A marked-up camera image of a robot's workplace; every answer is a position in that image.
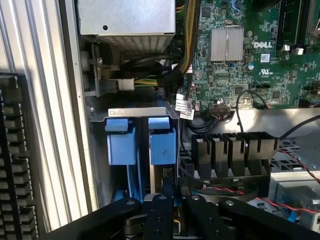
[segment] metal side panel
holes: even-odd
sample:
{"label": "metal side panel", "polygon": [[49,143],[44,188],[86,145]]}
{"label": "metal side panel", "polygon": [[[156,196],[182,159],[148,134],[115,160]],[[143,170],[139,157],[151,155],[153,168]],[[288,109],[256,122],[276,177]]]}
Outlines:
{"label": "metal side panel", "polygon": [[36,161],[43,199],[38,201],[44,203],[48,231],[55,230],[92,211],[87,206],[86,196],[92,194],[86,194],[83,180],[87,169],[80,159],[58,0],[0,0],[0,71],[26,77],[32,135],[39,142]]}

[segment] aluminum heat fins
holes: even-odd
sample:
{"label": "aluminum heat fins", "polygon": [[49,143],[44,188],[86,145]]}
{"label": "aluminum heat fins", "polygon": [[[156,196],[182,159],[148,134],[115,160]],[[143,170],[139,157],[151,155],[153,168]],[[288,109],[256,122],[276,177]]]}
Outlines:
{"label": "aluminum heat fins", "polygon": [[211,62],[243,59],[244,28],[227,27],[211,30],[209,57]]}

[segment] white cable connector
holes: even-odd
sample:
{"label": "white cable connector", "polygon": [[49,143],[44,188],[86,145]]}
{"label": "white cable connector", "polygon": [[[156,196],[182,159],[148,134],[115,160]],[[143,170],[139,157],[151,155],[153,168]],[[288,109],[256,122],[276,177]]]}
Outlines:
{"label": "white cable connector", "polygon": [[120,91],[133,91],[135,90],[135,79],[118,79],[118,85]]}

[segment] green circuit board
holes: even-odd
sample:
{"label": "green circuit board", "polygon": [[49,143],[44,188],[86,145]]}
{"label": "green circuit board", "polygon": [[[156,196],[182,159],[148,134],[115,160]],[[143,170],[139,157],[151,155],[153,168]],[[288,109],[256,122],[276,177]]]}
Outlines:
{"label": "green circuit board", "polygon": [[[302,55],[278,50],[280,6],[253,12],[250,0],[236,0],[237,11],[230,2],[202,1],[190,89],[195,110],[205,112],[210,105],[217,103],[234,108],[238,95],[247,89],[259,93],[272,109],[305,108],[319,104],[319,46],[308,47]],[[243,28],[242,60],[210,61],[212,29],[228,27]],[[239,106],[241,109],[252,109],[257,102],[254,96],[245,94]]]}

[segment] capacitor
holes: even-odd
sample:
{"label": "capacitor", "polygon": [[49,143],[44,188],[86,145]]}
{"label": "capacitor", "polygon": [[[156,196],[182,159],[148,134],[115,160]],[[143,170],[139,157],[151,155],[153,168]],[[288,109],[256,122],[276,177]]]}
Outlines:
{"label": "capacitor", "polygon": [[246,65],[246,69],[249,70],[249,71],[252,71],[254,68],[255,68],[255,65],[254,65],[253,62],[249,62],[249,63]]}
{"label": "capacitor", "polygon": [[281,57],[281,59],[282,60],[289,60],[290,59],[290,54],[284,54],[284,55],[282,55],[282,57]]}

